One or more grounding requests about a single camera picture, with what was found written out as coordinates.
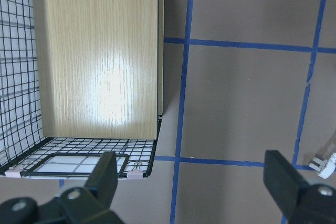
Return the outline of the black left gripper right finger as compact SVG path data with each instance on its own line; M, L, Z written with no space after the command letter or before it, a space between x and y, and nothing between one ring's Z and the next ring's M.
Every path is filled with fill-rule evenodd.
M335 188L308 183L277 150L265 151L264 185L287 223L335 223Z

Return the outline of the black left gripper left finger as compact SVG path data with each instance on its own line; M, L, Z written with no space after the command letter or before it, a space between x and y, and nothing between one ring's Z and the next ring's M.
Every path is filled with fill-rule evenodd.
M110 209L118 185L115 152L103 153L82 187L68 188L57 197L65 223L123 223Z

